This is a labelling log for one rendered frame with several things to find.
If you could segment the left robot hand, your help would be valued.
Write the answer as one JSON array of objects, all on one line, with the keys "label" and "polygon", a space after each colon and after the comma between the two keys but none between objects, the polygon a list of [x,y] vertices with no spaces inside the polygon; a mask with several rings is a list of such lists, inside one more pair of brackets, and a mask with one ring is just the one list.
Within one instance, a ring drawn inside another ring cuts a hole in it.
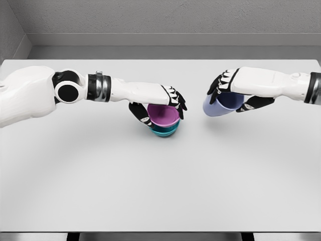
[{"label": "left robot hand", "polygon": [[180,119],[184,119],[184,111],[187,110],[186,101],[174,87],[145,82],[136,83],[134,87],[128,107],[131,113],[147,127],[154,129],[154,123],[144,104],[172,106],[178,112]]}]

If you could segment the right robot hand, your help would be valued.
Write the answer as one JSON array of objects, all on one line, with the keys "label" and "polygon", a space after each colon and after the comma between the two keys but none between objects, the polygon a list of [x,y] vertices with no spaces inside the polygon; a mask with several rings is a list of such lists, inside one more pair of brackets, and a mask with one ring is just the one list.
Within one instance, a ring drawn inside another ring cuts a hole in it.
[{"label": "right robot hand", "polygon": [[251,96],[237,112],[262,108],[281,96],[285,77],[284,73],[278,71],[253,67],[226,70],[210,85],[207,92],[211,97],[209,104],[213,104],[222,93],[233,92]]}]

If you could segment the purple bowl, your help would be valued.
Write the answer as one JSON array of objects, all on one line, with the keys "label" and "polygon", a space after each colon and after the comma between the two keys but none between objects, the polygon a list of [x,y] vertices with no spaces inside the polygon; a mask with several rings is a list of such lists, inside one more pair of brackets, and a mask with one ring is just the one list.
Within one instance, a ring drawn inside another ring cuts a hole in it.
[{"label": "purple bowl", "polygon": [[179,112],[173,106],[149,104],[147,112],[151,121],[160,127],[170,127],[180,120]]}]

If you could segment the lavender cup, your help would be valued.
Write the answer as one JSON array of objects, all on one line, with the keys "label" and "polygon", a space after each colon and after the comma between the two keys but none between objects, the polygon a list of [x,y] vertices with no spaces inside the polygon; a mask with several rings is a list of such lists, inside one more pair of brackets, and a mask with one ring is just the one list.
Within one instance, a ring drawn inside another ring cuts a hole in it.
[{"label": "lavender cup", "polygon": [[203,102],[203,111],[208,116],[221,116],[231,113],[242,106],[244,95],[233,92],[222,92],[213,104],[211,95],[207,95]]}]

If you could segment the teal bowl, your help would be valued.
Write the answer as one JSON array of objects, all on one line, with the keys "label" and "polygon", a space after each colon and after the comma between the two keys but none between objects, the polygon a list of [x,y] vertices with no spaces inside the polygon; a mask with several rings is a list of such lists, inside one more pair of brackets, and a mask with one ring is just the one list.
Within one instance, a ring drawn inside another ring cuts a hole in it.
[{"label": "teal bowl", "polygon": [[154,128],[150,128],[150,130],[158,137],[169,137],[177,130],[179,124],[180,121],[177,121],[174,125],[168,127],[161,127],[155,124]]}]

